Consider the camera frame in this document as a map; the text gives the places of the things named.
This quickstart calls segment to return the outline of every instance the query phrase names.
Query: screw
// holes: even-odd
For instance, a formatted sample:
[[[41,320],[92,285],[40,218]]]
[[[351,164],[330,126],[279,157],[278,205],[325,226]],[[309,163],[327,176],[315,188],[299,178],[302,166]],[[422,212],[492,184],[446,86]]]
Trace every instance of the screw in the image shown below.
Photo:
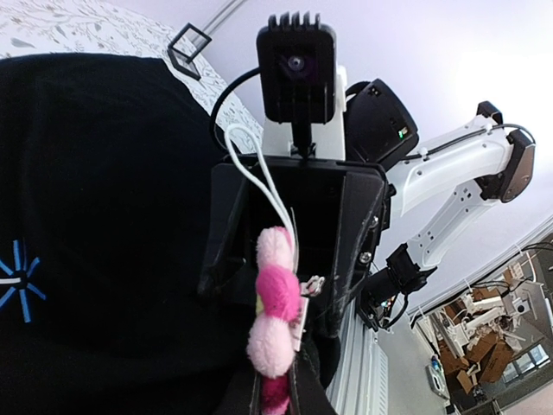
[[[368,264],[371,262],[372,254],[370,252],[362,252],[359,254],[359,262],[361,264]]]
[[[370,228],[374,228],[378,225],[378,216],[372,216]]]

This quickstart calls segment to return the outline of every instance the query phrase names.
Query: cardboard box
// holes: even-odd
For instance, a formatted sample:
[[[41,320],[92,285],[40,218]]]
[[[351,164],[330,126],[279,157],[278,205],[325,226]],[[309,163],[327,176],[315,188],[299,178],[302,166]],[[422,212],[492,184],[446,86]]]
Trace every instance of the cardboard box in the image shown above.
[[[503,271],[503,278],[508,284],[511,284],[512,280],[514,279],[514,276],[512,275],[512,272],[509,268]]]
[[[460,370],[467,370],[470,363],[464,357],[456,358],[445,342],[440,343],[440,362],[446,375],[456,374]]]
[[[474,301],[481,301],[494,297],[501,297],[501,293],[497,288],[492,288],[491,290],[488,290],[487,288],[475,288],[473,290]]]
[[[468,376],[467,372],[464,370],[461,370],[457,374],[457,380],[461,384],[461,387],[463,388],[463,391],[465,391],[466,394],[469,394],[470,391],[473,390],[473,388],[476,386],[476,384],[473,382],[473,380]]]
[[[478,378],[478,382],[493,383],[501,379],[507,365],[514,356],[512,348],[503,340],[497,342],[495,347],[489,352],[480,365],[483,367]]]
[[[492,348],[497,344],[499,338],[496,333],[490,333],[478,340],[478,343],[470,349],[467,350],[465,357],[468,361],[472,363],[478,363],[492,350]]]

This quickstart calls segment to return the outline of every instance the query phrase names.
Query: camera lens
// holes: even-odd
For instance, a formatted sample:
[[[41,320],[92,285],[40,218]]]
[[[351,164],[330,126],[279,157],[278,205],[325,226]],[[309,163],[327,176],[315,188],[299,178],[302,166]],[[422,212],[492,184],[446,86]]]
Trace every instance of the camera lens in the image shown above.
[[[300,72],[305,68],[305,60],[301,56],[290,56],[288,67],[294,72]]]

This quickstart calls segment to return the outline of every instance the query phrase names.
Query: blue logo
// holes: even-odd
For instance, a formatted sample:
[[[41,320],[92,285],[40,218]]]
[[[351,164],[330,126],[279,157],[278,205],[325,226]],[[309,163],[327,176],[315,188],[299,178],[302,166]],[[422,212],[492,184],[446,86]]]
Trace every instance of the blue logo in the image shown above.
[[[0,297],[0,309],[13,297],[16,292],[19,292],[19,299],[21,301],[23,319],[25,322],[31,322],[31,313],[29,310],[29,302],[27,300],[27,291],[34,292],[41,300],[46,300],[46,296],[40,291],[34,284],[31,284],[29,280],[33,277],[33,273],[36,267],[41,263],[38,258],[28,263],[27,249],[23,243],[23,249],[21,252],[19,246],[19,240],[14,240],[14,265],[15,270],[11,270],[0,259],[0,270],[3,271],[8,277],[3,278],[0,276],[0,288],[2,285],[11,285],[10,288]]]

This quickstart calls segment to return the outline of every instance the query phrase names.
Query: black frame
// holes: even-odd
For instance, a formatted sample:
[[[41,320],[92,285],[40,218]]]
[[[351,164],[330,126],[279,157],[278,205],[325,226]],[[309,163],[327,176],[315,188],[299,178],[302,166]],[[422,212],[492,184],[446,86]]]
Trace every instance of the black frame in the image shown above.
[[[191,55],[185,54],[181,50],[177,49],[175,46],[177,42],[182,39],[182,37],[189,31],[192,30],[193,32],[196,32],[200,37],[202,37],[205,41],[194,50],[194,52]],[[209,44],[209,42],[212,40],[212,38],[208,35],[206,35],[204,32],[196,28],[192,23],[187,23],[184,28],[181,29],[181,31],[173,38],[173,40],[170,42],[170,44],[167,47],[167,53],[169,56],[169,59],[171,60],[171,64],[173,67],[179,71],[180,73],[184,73],[186,76],[189,76],[190,78],[193,78],[195,80],[200,80],[201,75],[198,72],[198,68],[196,64],[194,63],[194,58],[198,56],[198,54],[201,53],[204,48]],[[179,60],[178,57],[182,58],[182,60],[187,65],[186,67],[183,66]]]

